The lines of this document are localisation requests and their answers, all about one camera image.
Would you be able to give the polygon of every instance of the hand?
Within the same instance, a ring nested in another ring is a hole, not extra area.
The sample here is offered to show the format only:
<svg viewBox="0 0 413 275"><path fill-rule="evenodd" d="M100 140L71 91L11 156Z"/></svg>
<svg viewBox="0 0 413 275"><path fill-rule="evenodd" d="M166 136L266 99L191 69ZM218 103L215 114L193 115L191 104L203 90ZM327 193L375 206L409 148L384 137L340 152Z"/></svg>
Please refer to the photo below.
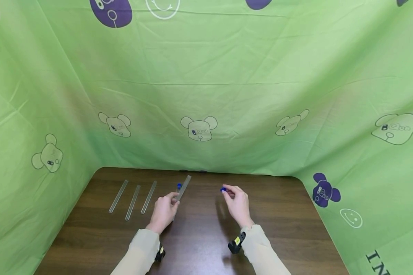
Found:
<svg viewBox="0 0 413 275"><path fill-rule="evenodd" d="M223 185L227 191L222 191L226 204L228 205L229 213L239 224L240 228L251 228L254 225L249 214L249 199L240 187Z"/></svg>
<svg viewBox="0 0 413 275"><path fill-rule="evenodd" d="M149 229L157 234L161 234L165 228L172 222L176 215L177 208L180 202L176 202L176 192L171 192L165 197L160 197L154 203L154 211L151 215L151 220L146 229Z"/></svg>

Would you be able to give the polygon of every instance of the purple bear print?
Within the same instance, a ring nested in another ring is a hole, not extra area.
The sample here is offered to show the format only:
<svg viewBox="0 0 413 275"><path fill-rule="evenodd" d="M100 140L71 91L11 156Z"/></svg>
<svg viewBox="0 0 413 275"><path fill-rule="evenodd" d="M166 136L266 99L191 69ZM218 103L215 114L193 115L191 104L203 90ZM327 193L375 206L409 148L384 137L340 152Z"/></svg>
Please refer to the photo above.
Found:
<svg viewBox="0 0 413 275"><path fill-rule="evenodd" d="M402 5L404 5L405 3L407 3L408 2L408 0L397 0L397 5L398 6L402 6Z"/></svg>
<svg viewBox="0 0 413 275"><path fill-rule="evenodd" d="M253 10L261 10L265 8L269 3L271 3L272 0L246 0L246 3L248 7L250 7Z"/></svg>
<svg viewBox="0 0 413 275"><path fill-rule="evenodd" d="M96 18L111 28L127 26L133 17L128 0L90 0Z"/></svg>
<svg viewBox="0 0 413 275"><path fill-rule="evenodd" d="M326 176L323 173L314 174L314 180L318 183L314 188L312 199L320 207L327 207L329 199L334 202L341 200L340 191L336 188L332 188L332 185L326 180Z"/></svg>

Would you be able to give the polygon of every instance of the long sleeve shirt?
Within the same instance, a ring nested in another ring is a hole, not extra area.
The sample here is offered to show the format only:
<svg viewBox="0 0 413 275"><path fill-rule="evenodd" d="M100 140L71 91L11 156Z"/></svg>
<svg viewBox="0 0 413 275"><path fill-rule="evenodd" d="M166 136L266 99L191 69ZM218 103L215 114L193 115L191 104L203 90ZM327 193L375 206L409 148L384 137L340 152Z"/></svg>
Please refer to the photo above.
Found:
<svg viewBox="0 0 413 275"><path fill-rule="evenodd" d="M291 275L272 249L260 225L243 228L241 232L246 233L242 248L257 275ZM158 234L140 229L111 275L145 275L154 263L159 244Z"/></svg>

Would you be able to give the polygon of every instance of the green backdrop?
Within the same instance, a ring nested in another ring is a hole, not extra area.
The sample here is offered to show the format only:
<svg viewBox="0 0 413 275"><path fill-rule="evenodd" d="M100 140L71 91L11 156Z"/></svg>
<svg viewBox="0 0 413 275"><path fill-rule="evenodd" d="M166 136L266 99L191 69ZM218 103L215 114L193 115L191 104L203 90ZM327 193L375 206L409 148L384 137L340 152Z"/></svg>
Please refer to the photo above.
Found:
<svg viewBox="0 0 413 275"><path fill-rule="evenodd" d="M103 166L296 176L351 274L413 275L413 0L0 0L0 274Z"/></svg>

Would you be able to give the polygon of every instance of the wooden table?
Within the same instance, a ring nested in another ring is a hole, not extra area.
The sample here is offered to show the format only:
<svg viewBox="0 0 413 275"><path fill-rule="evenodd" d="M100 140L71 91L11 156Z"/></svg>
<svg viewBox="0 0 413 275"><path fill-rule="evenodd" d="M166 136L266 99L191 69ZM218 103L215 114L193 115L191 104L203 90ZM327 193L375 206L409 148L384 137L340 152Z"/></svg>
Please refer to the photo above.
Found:
<svg viewBox="0 0 413 275"><path fill-rule="evenodd" d="M127 251L139 228L151 217L158 197L175 191L187 175L176 219L161 235L166 257L150 275L253 275L241 251L232 255L227 243L239 234L220 188L238 185L249 195L255 223L292 275L348 275L303 184L290 177L102 168L78 203L35 274L108 275ZM129 183L112 214L108 210L127 179ZM144 215L140 214L152 182L158 181ZM125 215L140 184L129 221Z"/></svg>

